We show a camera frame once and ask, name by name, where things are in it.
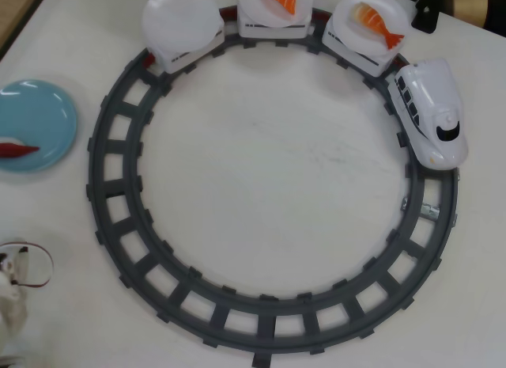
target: white table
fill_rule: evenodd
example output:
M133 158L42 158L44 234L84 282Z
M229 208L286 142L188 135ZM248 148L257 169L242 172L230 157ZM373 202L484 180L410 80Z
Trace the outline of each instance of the white table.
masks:
M39 242L56 262L51 284L30 293L24 331L4 351L27 355L33 366L251 365L252 354L211 349L156 319L120 283L94 236L86 144L104 95L143 48L146 1L45 0L0 63L0 85L45 79L79 111L64 160L42 173L0 173L0 238ZM332 10L337 2L315 6ZM415 32L402 53L411 61L446 58L465 104L470 156L443 263L415 303L374 336L322 355L274 356L273 367L504 364L506 40L443 15L433 35ZM267 44L229 50L181 78L158 104L143 135L143 198L158 233L205 277L249 294L318 291L359 271L401 216L406 155L396 127L354 72L324 56ZM118 163L108 163L110 174ZM435 190L427 201L437 201ZM111 203L118 217L123 206ZM142 255L136 240L125 243ZM152 279L173 284L160 272ZM372 290L359 300L367 308L381 296ZM197 298L187 306L209 316ZM342 314L319 319L326 327ZM227 325L253 332L255 319L236 314ZM278 322L277 332L297 330L298 320Z

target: bullet train toy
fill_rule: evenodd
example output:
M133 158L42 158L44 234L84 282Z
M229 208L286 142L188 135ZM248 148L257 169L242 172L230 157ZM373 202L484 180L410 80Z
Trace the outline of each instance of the bullet train toy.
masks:
M404 66L388 90L423 166L450 170L464 162L463 104L444 59Z

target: blue plate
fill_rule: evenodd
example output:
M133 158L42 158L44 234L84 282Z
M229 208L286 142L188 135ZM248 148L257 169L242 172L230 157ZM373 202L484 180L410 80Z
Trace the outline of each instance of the blue plate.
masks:
M0 158L0 169L34 172L53 165L72 145L76 128L72 100L59 87L32 80L8 85L0 90L0 138L16 138L40 149L24 157Z

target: circular train track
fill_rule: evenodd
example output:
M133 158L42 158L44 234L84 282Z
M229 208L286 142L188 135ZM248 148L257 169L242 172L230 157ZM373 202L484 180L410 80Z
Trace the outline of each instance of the circular train track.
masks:
M236 7L221 10L226 22L236 21ZM322 44L322 36L330 13L314 9L312 24L315 27L312 35L302 40L253 40L244 39L238 34L229 34L225 43L209 54L218 57L229 47L254 47L258 42L275 43L276 47L287 47L298 44L314 54L325 53L336 59L337 67L348 68L362 74L364 83L370 89L376 89L385 100L385 109L395 116L402 128L397 134L401 147L408 149L410 162L406 165L406 178L410 180L409 195L402 204L403 217L396 229L386 239L384 250L364 265L363 271L349 279L335 283L328 291L322 293L302 293L296 298L278 299L269 295L258 298L237 293L226 286L216 286L202 276L193 267L187 267L178 260L172 247L161 240L152 227L153 219L144 208L141 198L142 178L138 175L137 161L142 155L140 141L142 129L148 126L153 118L152 108L171 90L172 83L181 75L189 74L197 64L191 64L174 74L162 73L156 76L147 67L151 62L149 53L144 50L131 61L104 98L93 137L89 140L89 184L87 196L92 204L96 220L96 237L105 246L120 272L120 279L127 288L134 289L157 312L165 322L173 322L187 331L202 338L209 346L226 346L255 353L253 366L268 367L272 354L310 352L318 354L324 349L354 338L365 338L374 332L374 328L400 309L407 309L413 302L413 296L440 265L441 253L455 224L455 208L459 172L457 169L436 173L423 169L411 149L395 112L387 90L385 77L395 74L407 62L398 56L391 67L381 77L374 78L365 72L349 65L339 55ZM149 90L139 105L123 101L126 94L137 81L149 85ZM131 119L125 140L109 139L109 131L116 116ZM107 154L123 155L123 177L118 180L104 180L104 159ZM441 182L439 215L432 217L435 222L432 235L426 246L411 241L411 235L420 217L426 217L423 203L425 180ZM124 195L130 216L114 223L108 210L107 199ZM121 237L137 231L148 254L134 263L123 249ZM388 272L401 253L407 253L416 265L406 279L399 283ZM155 267L162 266L179 282L167 297L153 287L145 276ZM367 313L357 300L357 295L378 283L387 293L387 299ZM188 313L181 305L190 292L215 303L213 315L204 321ZM316 312L341 304L349 321L324 331L320 330ZM258 316L256 335L247 335L225 329L230 310L251 313ZM304 334L298 336L275 336L276 317L300 316L304 323Z

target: white dome lid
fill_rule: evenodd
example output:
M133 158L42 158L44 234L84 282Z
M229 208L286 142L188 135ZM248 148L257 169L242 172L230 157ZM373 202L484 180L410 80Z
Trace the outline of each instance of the white dome lid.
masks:
M239 5L254 22L269 28L284 28L302 22L313 10L313 0L296 0L294 15L276 0L239 0Z
M213 0L149 0L142 14L148 44L178 53L202 49L222 24Z
M340 41L357 53L370 56L385 55L389 50L384 38L373 34L353 19L353 10L361 2L379 13L390 33L406 36L411 29L408 15L395 0L341 0L336 6L332 26Z

